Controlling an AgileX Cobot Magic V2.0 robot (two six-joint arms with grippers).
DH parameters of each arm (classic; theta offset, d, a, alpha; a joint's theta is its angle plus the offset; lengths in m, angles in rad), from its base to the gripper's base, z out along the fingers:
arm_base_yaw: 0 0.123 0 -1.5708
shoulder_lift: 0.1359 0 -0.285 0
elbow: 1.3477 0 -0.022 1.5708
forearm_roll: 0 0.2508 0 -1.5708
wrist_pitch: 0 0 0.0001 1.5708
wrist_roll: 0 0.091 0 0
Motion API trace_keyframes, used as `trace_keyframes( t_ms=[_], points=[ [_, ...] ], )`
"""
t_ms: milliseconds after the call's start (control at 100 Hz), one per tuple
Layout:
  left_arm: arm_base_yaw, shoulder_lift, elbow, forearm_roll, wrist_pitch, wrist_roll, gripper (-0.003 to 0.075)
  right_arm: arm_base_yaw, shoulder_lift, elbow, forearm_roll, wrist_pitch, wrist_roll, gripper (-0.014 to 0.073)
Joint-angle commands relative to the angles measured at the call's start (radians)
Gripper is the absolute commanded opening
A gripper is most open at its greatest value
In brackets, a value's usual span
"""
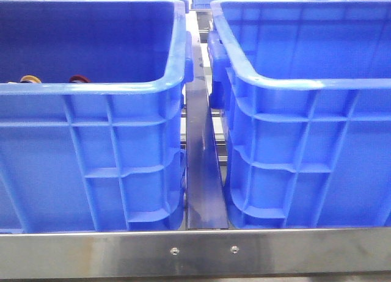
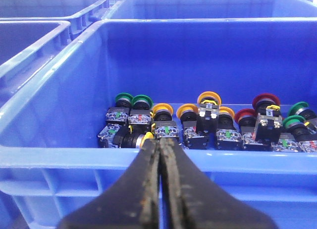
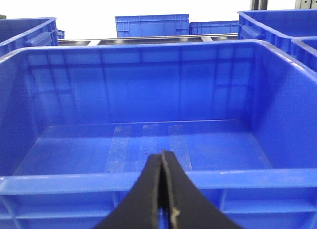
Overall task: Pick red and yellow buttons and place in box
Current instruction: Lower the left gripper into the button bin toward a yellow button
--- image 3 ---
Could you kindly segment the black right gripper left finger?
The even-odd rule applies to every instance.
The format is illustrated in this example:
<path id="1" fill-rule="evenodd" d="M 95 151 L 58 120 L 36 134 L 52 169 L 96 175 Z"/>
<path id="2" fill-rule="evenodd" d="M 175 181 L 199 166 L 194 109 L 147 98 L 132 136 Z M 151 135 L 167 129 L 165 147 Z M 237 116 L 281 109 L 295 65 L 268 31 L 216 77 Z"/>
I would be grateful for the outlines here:
<path id="1" fill-rule="evenodd" d="M 158 228 L 159 183 L 162 158 L 149 155 L 137 181 L 126 197 L 96 229 L 156 229 Z"/>

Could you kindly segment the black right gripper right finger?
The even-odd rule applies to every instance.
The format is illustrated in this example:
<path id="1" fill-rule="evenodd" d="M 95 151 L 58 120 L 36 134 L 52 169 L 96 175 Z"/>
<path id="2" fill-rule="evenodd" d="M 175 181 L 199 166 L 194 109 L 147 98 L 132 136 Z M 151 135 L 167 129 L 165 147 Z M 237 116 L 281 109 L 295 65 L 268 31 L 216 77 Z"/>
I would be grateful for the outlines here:
<path id="1" fill-rule="evenodd" d="M 187 176 L 175 154 L 162 151 L 161 188 L 170 229 L 240 229 Z"/>

